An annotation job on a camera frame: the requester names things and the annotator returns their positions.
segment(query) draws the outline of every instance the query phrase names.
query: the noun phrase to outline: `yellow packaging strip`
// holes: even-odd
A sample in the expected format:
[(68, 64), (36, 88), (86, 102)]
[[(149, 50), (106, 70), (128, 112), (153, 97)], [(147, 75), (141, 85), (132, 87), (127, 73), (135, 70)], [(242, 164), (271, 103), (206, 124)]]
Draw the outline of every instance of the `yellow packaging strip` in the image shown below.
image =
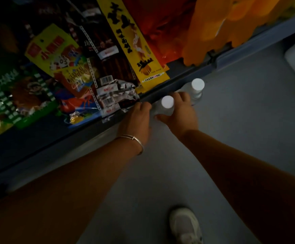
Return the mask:
[(168, 80), (122, 0), (97, 1), (143, 88), (148, 91)]

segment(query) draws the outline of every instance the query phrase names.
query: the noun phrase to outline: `bracelet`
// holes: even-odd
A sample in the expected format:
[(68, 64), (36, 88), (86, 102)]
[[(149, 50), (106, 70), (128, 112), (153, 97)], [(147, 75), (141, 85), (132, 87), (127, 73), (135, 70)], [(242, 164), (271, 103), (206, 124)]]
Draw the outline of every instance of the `bracelet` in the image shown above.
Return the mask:
[(135, 136), (124, 134), (124, 135), (118, 136), (117, 138), (128, 138), (128, 139), (131, 139), (131, 140), (136, 140), (141, 145), (141, 147), (142, 147), (142, 151), (138, 154), (138, 156), (143, 153), (144, 146), (141, 143), (141, 141), (138, 138), (136, 138)]

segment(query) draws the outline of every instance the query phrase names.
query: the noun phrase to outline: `gray floor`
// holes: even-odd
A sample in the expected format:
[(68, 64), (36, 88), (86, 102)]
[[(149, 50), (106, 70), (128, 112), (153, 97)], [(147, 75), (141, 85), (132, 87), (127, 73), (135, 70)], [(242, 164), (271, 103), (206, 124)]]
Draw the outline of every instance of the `gray floor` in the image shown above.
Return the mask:
[[(280, 44), (204, 78), (195, 106), (201, 131), (295, 175), (295, 73)], [(146, 151), (135, 158), (96, 212), (82, 243), (170, 243), (166, 215), (187, 205), (195, 212), (204, 243), (259, 243), (222, 196), (196, 158), (151, 121)], [(117, 127), (67, 154), (32, 178), (96, 149)], [(30, 179), (15, 179), (11, 189)]]

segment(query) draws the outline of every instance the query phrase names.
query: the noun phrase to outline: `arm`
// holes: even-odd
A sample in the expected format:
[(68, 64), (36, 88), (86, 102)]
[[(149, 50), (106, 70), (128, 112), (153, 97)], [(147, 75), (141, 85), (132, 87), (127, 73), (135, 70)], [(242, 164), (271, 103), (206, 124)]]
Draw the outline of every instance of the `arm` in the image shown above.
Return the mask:
[[(149, 103), (137, 103), (118, 135), (146, 144)], [(76, 243), (140, 144), (119, 138), (18, 189), (0, 203), (0, 243)]]
[(262, 243), (295, 243), (295, 176), (198, 131), (187, 93), (172, 116), (157, 115), (194, 154), (229, 204)]

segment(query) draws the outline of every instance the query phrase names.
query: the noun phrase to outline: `white sneaker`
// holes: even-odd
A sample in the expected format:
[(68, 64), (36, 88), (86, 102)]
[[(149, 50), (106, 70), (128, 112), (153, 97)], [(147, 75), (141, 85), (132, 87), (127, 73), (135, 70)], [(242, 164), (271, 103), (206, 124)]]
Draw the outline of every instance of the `white sneaker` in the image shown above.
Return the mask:
[(188, 208), (178, 208), (170, 213), (172, 234), (180, 244), (203, 244), (202, 232), (194, 213)]

